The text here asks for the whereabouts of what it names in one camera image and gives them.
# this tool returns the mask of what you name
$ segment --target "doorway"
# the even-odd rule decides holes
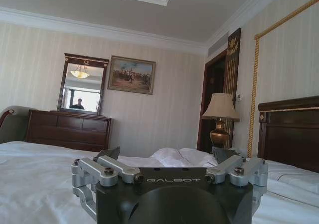
[[[225,64],[226,50],[205,64],[197,149],[207,153],[211,152],[210,132],[216,129],[216,123],[214,120],[201,119],[201,116],[206,111],[212,94],[224,91]]]

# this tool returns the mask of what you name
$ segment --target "wooden door frame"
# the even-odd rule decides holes
[[[199,116],[199,128],[198,128],[198,138],[197,138],[197,150],[202,150],[201,147],[201,127],[202,127],[202,115],[204,114],[204,96],[206,93],[206,80],[207,80],[207,69],[210,66],[214,66],[216,65],[217,62],[219,62],[221,59],[225,58],[226,59],[226,55],[227,55],[227,49],[225,49],[224,51],[222,51],[221,53],[219,53],[217,56],[215,56],[213,59],[211,59],[210,61],[208,61],[205,64],[205,71],[204,71],[204,81],[203,81],[203,92],[202,92],[202,96],[201,96],[201,107],[200,107],[200,116]]]

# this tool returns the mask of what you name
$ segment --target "white bedspread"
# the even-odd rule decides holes
[[[1,224],[93,224],[71,190],[71,162],[96,153],[11,142],[0,144]],[[214,158],[192,149],[162,149],[150,158],[120,156],[131,166],[213,166]],[[268,192],[253,216],[259,224],[317,224],[319,195],[268,180]]]
[[[267,161],[268,178],[319,194],[319,174],[291,165]]]

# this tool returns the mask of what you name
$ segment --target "dresser drawer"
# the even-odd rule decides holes
[[[107,123],[102,120],[91,120],[85,119],[83,120],[83,130],[91,130],[97,132],[106,132]]]
[[[110,125],[103,116],[31,110],[26,141],[100,151],[108,148]]]
[[[58,118],[58,128],[75,128],[81,129],[83,124],[82,118],[64,117]]]
[[[56,126],[58,117],[50,114],[32,113],[30,125]]]

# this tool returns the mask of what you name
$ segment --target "gold rope trim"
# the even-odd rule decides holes
[[[312,5],[316,4],[319,0],[310,0],[306,4],[302,5],[301,7],[294,10],[292,13],[290,13],[288,16],[285,16],[283,19],[277,21],[275,24],[268,27],[266,30],[264,30],[261,33],[258,33],[255,35],[255,39],[262,38],[264,35],[268,34],[272,30],[276,29],[280,25],[284,24],[286,21],[290,20],[291,18],[297,16],[299,13],[303,12],[304,10],[308,9]]]
[[[278,110],[267,110],[260,112],[278,112],[278,111],[304,111],[304,110],[318,110],[319,106],[315,107],[303,107],[303,108],[289,108],[289,109],[278,109]]]
[[[251,99],[251,109],[250,109],[249,138],[248,138],[248,148],[247,148],[247,156],[249,158],[252,157],[252,146],[253,146],[253,135],[254,135],[255,102],[256,102],[256,88],[257,88],[257,75],[258,75],[257,72],[258,72],[258,57],[259,57],[259,39],[265,36],[266,34],[268,34],[269,32],[271,32],[272,30],[276,29],[280,25],[284,24],[291,18],[297,16],[302,11],[316,4],[317,2],[319,2],[319,0],[310,0],[309,2],[305,3],[301,7],[291,12],[289,15],[285,16],[283,19],[279,20],[275,24],[268,27],[263,32],[255,35],[255,40],[256,40],[255,64],[254,64],[253,88],[252,88],[252,99]]]
[[[249,138],[248,138],[248,150],[247,150],[247,155],[248,155],[249,158],[252,157],[254,119],[255,119],[255,103],[256,103],[256,89],[257,89],[257,75],[258,75],[258,59],[259,59],[259,39],[256,39],[255,65],[254,65],[254,76],[253,76],[253,90],[252,90],[252,97],[251,97]]]

